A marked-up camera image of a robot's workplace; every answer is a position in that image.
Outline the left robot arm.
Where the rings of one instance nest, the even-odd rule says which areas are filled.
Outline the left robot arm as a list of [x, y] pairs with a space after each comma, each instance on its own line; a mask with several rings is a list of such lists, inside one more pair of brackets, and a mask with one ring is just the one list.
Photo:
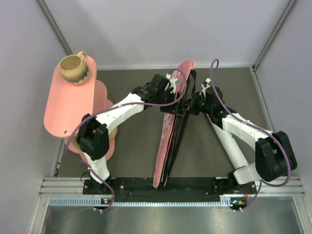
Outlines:
[[77, 135], [77, 143], [83, 151], [94, 188], [99, 193], [109, 191], [111, 182], [106, 163], [110, 149], [109, 135], [120, 124], [150, 106], [172, 107], [179, 100], [177, 94], [184, 94], [187, 76], [181, 71], [163, 76], [154, 75], [145, 86], [134, 88], [122, 101], [102, 113], [83, 117]]

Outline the pink racket bag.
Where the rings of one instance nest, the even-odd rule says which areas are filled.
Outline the pink racket bag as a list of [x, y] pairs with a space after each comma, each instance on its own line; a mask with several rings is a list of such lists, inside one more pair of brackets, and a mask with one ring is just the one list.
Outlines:
[[[176, 89], [176, 99], [182, 97], [180, 101], [184, 101], [186, 95], [183, 91], [187, 91], [191, 81], [195, 81], [196, 72], [194, 71], [194, 62], [190, 59], [183, 61], [176, 71], [181, 74], [180, 85]], [[175, 114], [164, 114], [161, 139], [156, 156], [156, 165], [153, 178], [153, 187], [159, 189], [167, 183], [168, 177], [172, 171], [177, 153], [179, 151], [184, 129], [188, 120], [188, 115], [176, 116]]]

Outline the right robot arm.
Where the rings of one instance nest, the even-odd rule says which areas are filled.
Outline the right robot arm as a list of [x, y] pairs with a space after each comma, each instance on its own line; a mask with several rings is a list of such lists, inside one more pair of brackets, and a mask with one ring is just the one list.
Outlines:
[[271, 132], [244, 119], [237, 111], [227, 107], [218, 87], [206, 87], [195, 92], [182, 104], [185, 112], [192, 115], [207, 114], [210, 122], [221, 132], [221, 140], [236, 136], [247, 143], [255, 153], [255, 162], [249, 164], [245, 157], [231, 154], [235, 170], [227, 182], [233, 193], [239, 193], [252, 181], [269, 184], [273, 180], [286, 176], [297, 168], [293, 148], [288, 135], [283, 132]]

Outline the white shuttlecock tube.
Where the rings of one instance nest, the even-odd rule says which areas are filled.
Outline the white shuttlecock tube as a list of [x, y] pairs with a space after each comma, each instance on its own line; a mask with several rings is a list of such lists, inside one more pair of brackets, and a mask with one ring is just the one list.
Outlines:
[[208, 120], [211, 123], [214, 131], [216, 132], [234, 168], [238, 169], [247, 166], [248, 161], [246, 160], [244, 154], [242, 153], [232, 134], [212, 123], [209, 117]]

